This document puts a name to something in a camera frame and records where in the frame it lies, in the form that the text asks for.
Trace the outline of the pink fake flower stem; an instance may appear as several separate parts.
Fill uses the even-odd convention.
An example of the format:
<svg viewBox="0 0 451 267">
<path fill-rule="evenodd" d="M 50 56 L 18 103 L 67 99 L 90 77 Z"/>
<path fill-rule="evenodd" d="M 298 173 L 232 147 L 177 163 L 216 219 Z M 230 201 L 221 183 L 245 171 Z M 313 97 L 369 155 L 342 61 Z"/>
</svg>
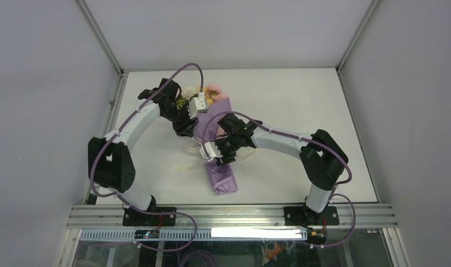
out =
<svg viewBox="0 0 451 267">
<path fill-rule="evenodd" d="M 229 96 L 221 89 L 219 85 L 208 85 L 204 88 L 205 97 L 212 98 L 214 103 L 225 100 Z"/>
</svg>

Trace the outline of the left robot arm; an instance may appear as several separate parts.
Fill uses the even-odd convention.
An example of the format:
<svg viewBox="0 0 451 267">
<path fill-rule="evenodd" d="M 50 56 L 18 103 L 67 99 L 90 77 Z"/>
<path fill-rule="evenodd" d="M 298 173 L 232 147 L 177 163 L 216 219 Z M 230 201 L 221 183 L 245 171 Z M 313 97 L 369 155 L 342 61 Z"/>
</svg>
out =
<svg viewBox="0 0 451 267">
<path fill-rule="evenodd" d="M 208 109 L 205 93 L 194 92 L 183 99 L 181 86 L 163 78 L 158 87 L 143 90 L 134 108 L 117 129 L 88 143 L 88 178 L 92 186 L 109 189 L 126 204 L 137 208 L 135 218 L 143 226 L 157 218 L 155 198 L 136 185 L 131 152 L 147 128 L 158 118 L 172 122 L 177 136 L 192 136 L 197 115 Z"/>
</svg>

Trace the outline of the pink purple wrapping paper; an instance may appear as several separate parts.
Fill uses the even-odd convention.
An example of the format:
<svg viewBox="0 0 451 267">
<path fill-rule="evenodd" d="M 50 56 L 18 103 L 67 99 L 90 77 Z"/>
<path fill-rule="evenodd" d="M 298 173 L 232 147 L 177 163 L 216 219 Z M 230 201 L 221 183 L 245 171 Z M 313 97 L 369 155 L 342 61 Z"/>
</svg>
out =
<svg viewBox="0 0 451 267">
<path fill-rule="evenodd" d="M 207 112 L 197 115 L 197 125 L 194 126 L 193 137 L 202 145 L 206 144 L 210 156 L 225 158 L 225 153 L 219 150 L 218 139 L 223 138 L 224 131 L 218 125 L 226 111 L 231 111 L 229 98 L 223 98 L 208 107 Z M 229 164 L 219 166 L 215 159 L 207 158 L 204 164 L 206 174 L 213 192 L 216 195 L 226 195 L 238 191 L 234 173 Z"/>
</svg>

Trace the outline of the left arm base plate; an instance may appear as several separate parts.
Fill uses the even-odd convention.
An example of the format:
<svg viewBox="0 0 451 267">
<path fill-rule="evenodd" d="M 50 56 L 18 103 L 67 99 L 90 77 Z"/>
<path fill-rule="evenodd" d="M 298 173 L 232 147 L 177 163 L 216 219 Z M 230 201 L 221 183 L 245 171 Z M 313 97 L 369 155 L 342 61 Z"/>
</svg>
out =
<svg viewBox="0 0 451 267">
<path fill-rule="evenodd" d="M 176 215 L 170 215 L 169 212 L 176 212 L 175 207 L 157 207 L 155 212 L 161 215 L 147 215 L 134 210 L 133 208 L 124 208 L 123 226 L 175 226 Z"/>
</svg>

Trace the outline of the white fake flower stem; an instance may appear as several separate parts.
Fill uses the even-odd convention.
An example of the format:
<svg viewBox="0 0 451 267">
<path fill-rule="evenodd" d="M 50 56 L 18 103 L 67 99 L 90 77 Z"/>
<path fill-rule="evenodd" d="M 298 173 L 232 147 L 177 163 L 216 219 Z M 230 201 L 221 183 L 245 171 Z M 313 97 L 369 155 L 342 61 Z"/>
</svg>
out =
<svg viewBox="0 0 451 267">
<path fill-rule="evenodd" d="M 187 86 L 182 89 L 182 97 L 186 100 L 191 100 L 192 98 L 196 97 L 200 91 L 199 87 L 194 86 Z"/>
</svg>

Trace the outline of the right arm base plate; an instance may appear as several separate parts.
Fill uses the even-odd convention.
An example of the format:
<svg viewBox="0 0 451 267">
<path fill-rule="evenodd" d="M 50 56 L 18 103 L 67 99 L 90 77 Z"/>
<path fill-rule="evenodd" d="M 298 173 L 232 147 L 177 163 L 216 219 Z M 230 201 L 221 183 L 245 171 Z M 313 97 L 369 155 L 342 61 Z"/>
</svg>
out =
<svg viewBox="0 0 451 267">
<path fill-rule="evenodd" d="M 340 224 L 337 208 L 326 206 L 322 212 L 314 212 L 302 206 L 283 207 L 286 226 L 336 226 Z"/>
</svg>

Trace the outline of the cream ribbon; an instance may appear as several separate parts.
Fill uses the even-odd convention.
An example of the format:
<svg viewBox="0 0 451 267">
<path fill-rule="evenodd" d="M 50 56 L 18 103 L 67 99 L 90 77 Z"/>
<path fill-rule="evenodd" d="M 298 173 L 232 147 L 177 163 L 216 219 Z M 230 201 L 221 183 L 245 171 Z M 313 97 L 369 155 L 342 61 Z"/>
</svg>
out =
<svg viewBox="0 0 451 267">
<path fill-rule="evenodd" d="M 172 171 L 180 172 L 180 171 L 193 171 L 193 170 L 199 170 L 202 167 L 205 166 L 206 163 L 213 163 L 213 166 L 217 166 L 216 163 L 218 163 L 219 160 L 224 160 L 225 157 L 218 157 L 212 159 L 212 152 L 209 151 L 209 157 L 204 158 L 204 148 L 202 144 L 199 142 L 197 146 L 186 146 L 187 150 L 191 154 L 197 154 L 201 156 L 201 161 L 196 162 L 192 165 L 175 165 L 172 168 Z M 254 155 L 257 155 L 260 153 L 260 149 L 252 149 L 252 148 L 245 148 L 243 152 L 238 152 L 235 156 L 235 162 L 243 162 L 247 159 L 253 157 Z"/>
</svg>

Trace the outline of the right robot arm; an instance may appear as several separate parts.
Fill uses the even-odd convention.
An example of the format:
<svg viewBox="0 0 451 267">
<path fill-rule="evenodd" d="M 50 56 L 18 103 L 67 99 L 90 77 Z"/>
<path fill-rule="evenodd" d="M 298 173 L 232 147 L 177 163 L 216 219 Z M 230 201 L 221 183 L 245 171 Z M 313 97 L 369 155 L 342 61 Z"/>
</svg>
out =
<svg viewBox="0 0 451 267">
<path fill-rule="evenodd" d="M 343 171 L 348 171 L 349 159 L 332 136 L 325 130 L 305 135 L 273 128 L 262 121 L 249 119 L 239 112 L 221 112 L 217 124 L 225 136 L 204 141 L 202 156 L 208 162 L 226 165 L 235 161 L 240 148 L 268 149 L 301 161 L 311 182 L 304 202 L 303 217 L 309 225 L 317 225 L 325 218 L 332 193 Z"/>
</svg>

